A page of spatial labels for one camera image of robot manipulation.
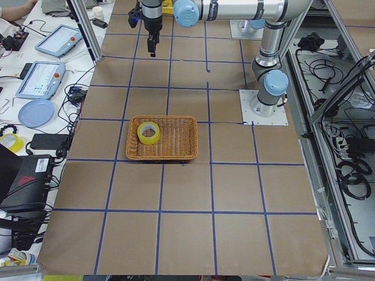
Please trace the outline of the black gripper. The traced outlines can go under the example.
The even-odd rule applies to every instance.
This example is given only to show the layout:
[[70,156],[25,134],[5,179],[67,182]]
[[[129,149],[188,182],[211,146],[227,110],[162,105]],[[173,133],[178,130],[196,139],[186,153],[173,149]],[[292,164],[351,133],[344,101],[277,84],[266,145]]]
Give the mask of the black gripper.
[[141,11],[145,29],[149,32],[147,39],[148,53],[151,57],[155,57],[156,46],[159,43],[159,33],[162,29],[162,1],[142,0]]

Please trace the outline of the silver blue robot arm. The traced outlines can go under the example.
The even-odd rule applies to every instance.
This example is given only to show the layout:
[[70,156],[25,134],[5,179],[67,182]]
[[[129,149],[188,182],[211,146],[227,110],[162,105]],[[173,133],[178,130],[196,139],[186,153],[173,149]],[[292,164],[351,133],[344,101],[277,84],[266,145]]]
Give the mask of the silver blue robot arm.
[[257,96],[250,109],[261,117],[272,116],[278,101],[288,87],[288,77],[277,64],[285,27],[308,11],[310,1],[173,1],[173,15],[177,23],[190,28],[200,20],[218,19],[264,20],[260,50],[252,68],[258,81]]

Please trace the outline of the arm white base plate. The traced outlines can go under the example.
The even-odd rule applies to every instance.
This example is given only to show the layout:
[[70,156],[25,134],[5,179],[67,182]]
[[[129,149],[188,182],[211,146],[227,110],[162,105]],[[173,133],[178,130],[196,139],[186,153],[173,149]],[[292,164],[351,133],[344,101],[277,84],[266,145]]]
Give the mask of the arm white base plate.
[[288,126],[282,97],[275,105],[258,100],[258,90],[239,90],[242,119],[245,125]]
[[263,37],[264,26],[264,19],[232,19],[230,20],[231,38],[260,41]]

